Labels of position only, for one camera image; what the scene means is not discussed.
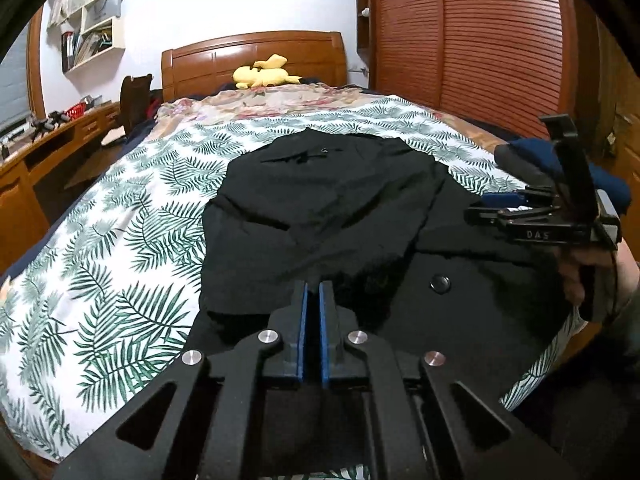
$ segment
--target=leaf print bedsheet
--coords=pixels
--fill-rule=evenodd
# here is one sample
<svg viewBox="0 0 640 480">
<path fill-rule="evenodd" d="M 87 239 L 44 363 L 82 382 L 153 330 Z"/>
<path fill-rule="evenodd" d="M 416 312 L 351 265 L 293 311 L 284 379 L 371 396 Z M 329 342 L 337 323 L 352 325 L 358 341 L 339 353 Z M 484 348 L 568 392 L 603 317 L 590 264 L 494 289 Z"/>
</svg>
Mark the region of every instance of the leaf print bedsheet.
<svg viewBox="0 0 640 480">
<path fill-rule="evenodd" d="M 176 357 L 198 311 L 200 216 L 226 166 L 306 127 L 399 137 L 447 164 L 474 193 L 523 186 L 429 110 L 396 96 L 334 111 L 182 124 L 144 142 L 84 195 L 0 310 L 0 408 L 21 445 L 63 459 Z M 569 316 L 502 399 L 507 408 L 542 380 L 579 324 Z M 361 466 L 351 469 L 364 478 Z M 317 478 L 355 478 L 349 471 Z"/>
</svg>

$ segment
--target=stuffed animal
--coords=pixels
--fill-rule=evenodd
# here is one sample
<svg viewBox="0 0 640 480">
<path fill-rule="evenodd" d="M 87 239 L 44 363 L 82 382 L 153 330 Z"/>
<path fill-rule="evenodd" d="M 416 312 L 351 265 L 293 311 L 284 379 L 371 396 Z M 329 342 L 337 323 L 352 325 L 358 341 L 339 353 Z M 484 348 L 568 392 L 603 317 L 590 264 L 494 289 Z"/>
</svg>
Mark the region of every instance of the stuffed animal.
<svg viewBox="0 0 640 480">
<path fill-rule="evenodd" d="M 283 83 L 300 84 L 299 76 L 289 75 L 282 68 L 286 62 L 286 57 L 273 54 L 267 61 L 256 61 L 252 68 L 241 66 L 234 72 L 236 88 L 245 90 L 249 87 L 277 86 Z"/>
</svg>

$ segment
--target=wooden headboard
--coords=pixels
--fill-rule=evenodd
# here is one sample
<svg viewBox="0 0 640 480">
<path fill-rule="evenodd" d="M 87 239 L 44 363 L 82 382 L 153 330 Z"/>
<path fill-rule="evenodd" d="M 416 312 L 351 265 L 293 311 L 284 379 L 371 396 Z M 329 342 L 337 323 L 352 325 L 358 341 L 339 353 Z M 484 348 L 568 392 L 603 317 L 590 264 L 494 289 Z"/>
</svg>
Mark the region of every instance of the wooden headboard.
<svg viewBox="0 0 640 480">
<path fill-rule="evenodd" d="M 162 95 L 171 101 L 209 95 L 233 82 L 239 66 L 251 66 L 272 54 L 288 59 L 291 75 L 317 77 L 329 86 L 347 83 L 347 64 L 340 32 L 276 30 L 225 36 L 162 53 Z"/>
</svg>

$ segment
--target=wooden wardrobe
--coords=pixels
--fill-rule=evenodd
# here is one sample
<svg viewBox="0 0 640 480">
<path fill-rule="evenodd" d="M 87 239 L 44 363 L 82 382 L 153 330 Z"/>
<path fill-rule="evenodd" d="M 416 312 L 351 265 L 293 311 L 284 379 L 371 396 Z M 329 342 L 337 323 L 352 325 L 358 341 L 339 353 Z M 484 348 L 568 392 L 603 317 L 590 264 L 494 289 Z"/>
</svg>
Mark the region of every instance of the wooden wardrobe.
<svg viewBox="0 0 640 480">
<path fill-rule="evenodd" d="M 375 0 L 369 86 L 546 138 L 538 116 L 572 112 L 573 0 Z"/>
</svg>

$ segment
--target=red basket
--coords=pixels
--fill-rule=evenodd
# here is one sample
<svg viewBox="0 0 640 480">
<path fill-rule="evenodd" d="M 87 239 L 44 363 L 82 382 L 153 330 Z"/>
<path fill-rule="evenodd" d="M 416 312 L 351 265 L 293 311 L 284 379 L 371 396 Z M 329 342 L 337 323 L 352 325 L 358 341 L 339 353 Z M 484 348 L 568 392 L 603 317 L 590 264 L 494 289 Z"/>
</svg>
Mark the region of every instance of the red basket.
<svg viewBox="0 0 640 480">
<path fill-rule="evenodd" d="M 77 119 L 84 115 L 84 110 L 86 108 L 86 103 L 78 103 L 75 106 L 72 106 L 65 112 L 65 115 L 68 115 L 71 120 Z"/>
</svg>

